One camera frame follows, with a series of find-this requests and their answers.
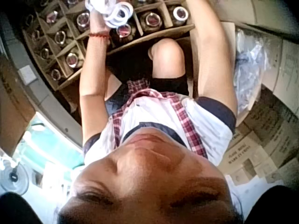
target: knee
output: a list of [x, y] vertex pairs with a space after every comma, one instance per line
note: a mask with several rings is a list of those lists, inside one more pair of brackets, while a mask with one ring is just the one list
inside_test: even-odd
[[170, 38], [164, 38], [153, 46], [152, 54], [159, 59], [166, 58], [184, 58], [184, 53], [179, 44]]

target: dark shorts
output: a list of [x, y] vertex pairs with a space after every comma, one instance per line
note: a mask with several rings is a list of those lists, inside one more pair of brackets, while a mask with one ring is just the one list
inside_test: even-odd
[[[175, 92], [182, 95], [189, 95], [187, 76], [179, 78], [152, 78], [150, 87], [158, 92]], [[111, 116], [120, 109], [129, 99], [128, 85], [121, 84], [118, 90], [105, 102], [108, 115]]]

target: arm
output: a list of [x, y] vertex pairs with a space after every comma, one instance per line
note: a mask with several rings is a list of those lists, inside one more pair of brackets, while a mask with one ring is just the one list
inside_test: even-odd
[[[93, 10], [90, 15], [90, 32], [102, 31], [108, 31], [108, 28], [102, 16]], [[83, 144], [93, 135], [100, 133], [108, 121], [104, 101], [106, 50], [106, 38], [89, 38], [79, 87]]]
[[208, 0], [187, 0], [198, 32], [200, 96], [209, 97], [237, 113], [228, 42], [221, 23]]

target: eye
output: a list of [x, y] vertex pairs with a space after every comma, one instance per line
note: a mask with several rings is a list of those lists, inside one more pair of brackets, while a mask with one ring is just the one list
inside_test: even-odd
[[86, 202], [105, 204], [105, 205], [113, 205], [113, 202], [111, 201], [110, 198], [106, 197], [105, 195], [91, 192], [91, 191], [77, 194], [77, 198], [79, 198], [83, 201], [86, 201]]
[[181, 208], [184, 206], [203, 206], [211, 201], [216, 201], [219, 194], [209, 194], [205, 192], [195, 192], [184, 196], [183, 198], [170, 203], [172, 208]]

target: jar lid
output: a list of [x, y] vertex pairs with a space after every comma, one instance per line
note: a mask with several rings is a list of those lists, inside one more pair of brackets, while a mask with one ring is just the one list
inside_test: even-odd
[[38, 41], [39, 38], [40, 38], [39, 30], [36, 29], [35, 31], [33, 31], [32, 34], [31, 34], [31, 38], [32, 38], [33, 41]]
[[47, 48], [43, 48], [43, 49], [41, 50], [41, 58], [42, 58], [43, 60], [47, 60], [47, 59], [49, 58], [49, 55], [50, 55], [50, 51], [49, 51], [49, 49], [47, 49]]
[[77, 17], [77, 24], [80, 27], [85, 28], [85, 27], [89, 26], [89, 20], [90, 20], [89, 13], [81, 13]]
[[149, 27], [158, 27], [161, 24], [161, 17], [156, 13], [149, 13], [145, 17], [145, 22]]
[[116, 29], [116, 33], [120, 36], [120, 38], [129, 36], [131, 32], [132, 32], [132, 27], [129, 24], [125, 24]]
[[54, 40], [59, 45], [64, 45], [65, 43], [66, 34], [63, 30], [58, 31], [55, 34]]
[[189, 17], [189, 13], [188, 13], [187, 9], [179, 6], [173, 10], [173, 16], [178, 21], [186, 21]]
[[70, 66], [71, 68], [75, 68], [79, 63], [79, 58], [74, 53], [69, 53], [65, 60], [67, 65]]
[[61, 79], [61, 73], [58, 69], [53, 69], [51, 72], [51, 77], [54, 81]]

